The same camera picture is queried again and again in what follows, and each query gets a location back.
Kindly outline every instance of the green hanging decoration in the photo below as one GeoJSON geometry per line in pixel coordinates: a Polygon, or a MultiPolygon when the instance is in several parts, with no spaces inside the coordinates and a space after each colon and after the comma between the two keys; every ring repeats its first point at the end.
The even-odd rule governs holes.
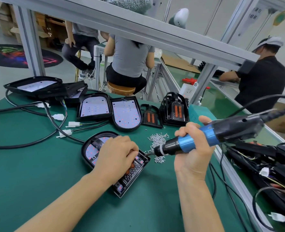
{"type": "Polygon", "coordinates": [[[273,21],[273,26],[278,26],[280,23],[282,23],[285,20],[285,11],[282,11],[279,13],[273,21]]]}

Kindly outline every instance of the person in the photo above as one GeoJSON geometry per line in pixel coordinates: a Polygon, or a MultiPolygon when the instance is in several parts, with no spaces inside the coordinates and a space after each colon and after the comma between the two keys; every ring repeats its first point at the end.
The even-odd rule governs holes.
{"type": "Polygon", "coordinates": [[[110,34],[104,49],[113,62],[106,69],[107,81],[125,87],[135,87],[133,94],[141,91],[147,81],[142,76],[144,66],[154,67],[154,47],[110,34]]]}
{"type": "MultiPolygon", "coordinates": [[[[65,44],[62,48],[63,57],[81,70],[79,78],[84,80],[92,74],[95,68],[93,51],[94,46],[100,43],[98,40],[98,30],[67,20],[65,21],[65,27],[68,38],[65,39],[65,44]],[[77,51],[83,46],[90,52],[91,62],[89,64],[86,64],[76,56],[77,51]]],[[[108,40],[109,38],[109,35],[102,31],[101,36],[105,40],[108,40]]]]}
{"type": "MultiPolygon", "coordinates": [[[[199,121],[208,123],[211,120],[200,116],[199,121]]],[[[188,122],[175,132],[176,136],[188,133],[196,144],[196,149],[190,153],[176,155],[174,162],[184,229],[187,232],[223,232],[205,182],[214,147],[208,145],[204,133],[198,128],[198,124],[188,122]]],[[[99,152],[95,168],[16,232],[72,231],[91,205],[125,174],[137,154],[138,146],[128,136],[108,139],[99,152]]]]}
{"type": "MultiPolygon", "coordinates": [[[[249,73],[230,71],[220,76],[220,81],[240,81],[240,92],[235,98],[239,104],[246,105],[266,95],[283,93],[285,67],[275,57],[281,46],[283,42],[280,37],[265,38],[253,51],[260,57],[249,73]]],[[[277,98],[263,100],[250,105],[247,109],[251,113],[263,112],[272,109],[277,100],[277,98]]]]}

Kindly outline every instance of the man in black shirt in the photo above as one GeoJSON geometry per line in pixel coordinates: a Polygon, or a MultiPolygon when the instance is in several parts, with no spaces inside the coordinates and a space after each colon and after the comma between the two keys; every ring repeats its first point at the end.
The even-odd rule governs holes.
{"type": "MultiPolygon", "coordinates": [[[[272,94],[282,94],[285,88],[285,67],[276,59],[275,55],[283,46],[280,37],[263,39],[253,51],[260,58],[248,74],[235,71],[223,73],[220,81],[240,81],[239,94],[235,100],[241,104],[247,103],[272,94]]],[[[257,102],[247,109],[251,113],[259,113],[272,109],[278,98],[257,102]]]]}

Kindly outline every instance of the blue screwdriver grip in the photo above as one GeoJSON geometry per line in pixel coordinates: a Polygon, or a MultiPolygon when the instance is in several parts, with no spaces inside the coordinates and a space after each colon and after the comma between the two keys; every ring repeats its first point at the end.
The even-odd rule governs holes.
{"type": "MultiPolygon", "coordinates": [[[[209,146],[214,146],[220,144],[219,140],[215,136],[213,125],[208,124],[200,128],[204,132],[209,146]]],[[[179,146],[184,153],[189,153],[191,150],[195,149],[195,143],[193,138],[189,134],[184,137],[178,138],[179,146]]]]}

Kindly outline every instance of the black hair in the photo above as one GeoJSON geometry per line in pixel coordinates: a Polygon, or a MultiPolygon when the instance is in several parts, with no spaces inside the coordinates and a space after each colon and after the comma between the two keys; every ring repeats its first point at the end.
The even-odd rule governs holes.
{"type": "Polygon", "coordinates": [[[140,48],[140,46],[143,45],[143,43],[133,41],[133,40],[131,40],[131,41],[136,45],[137,48],[140,48]]]}
{"type": "MultiPolygon", "coordinates": [[[[267,41],[270,37],[267,37],[265,39],[262,39],[258,44],[267,41]]],[[[271,45],[271,44],[264,44],[261,45],[260,47],[264,47],[266,50],[270,51],[271,53],[276,54],[279,51],[280,46],[278,45],[271,45]]]]}

